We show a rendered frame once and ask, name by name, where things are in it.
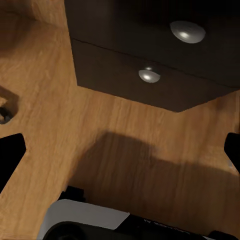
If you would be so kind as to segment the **swivel chair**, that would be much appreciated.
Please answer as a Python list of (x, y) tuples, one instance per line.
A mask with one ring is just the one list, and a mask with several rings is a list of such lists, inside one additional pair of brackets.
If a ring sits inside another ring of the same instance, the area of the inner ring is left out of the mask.
[(5, 107), (0, 107), (0, 124), (5, 124), (12, 119), (12, 114)]

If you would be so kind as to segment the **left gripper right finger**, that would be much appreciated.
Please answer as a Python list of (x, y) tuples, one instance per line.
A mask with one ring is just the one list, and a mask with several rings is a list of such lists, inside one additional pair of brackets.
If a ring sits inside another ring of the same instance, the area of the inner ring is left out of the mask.
[(224, 151), (240, 173), (240, 134), (229, 133), (227, 135)]

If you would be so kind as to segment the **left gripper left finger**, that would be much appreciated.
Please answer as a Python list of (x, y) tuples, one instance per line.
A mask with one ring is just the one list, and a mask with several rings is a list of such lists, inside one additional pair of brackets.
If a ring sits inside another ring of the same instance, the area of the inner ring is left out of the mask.
[(0, 193), (25, 153), (22, 133), (0, 138)]

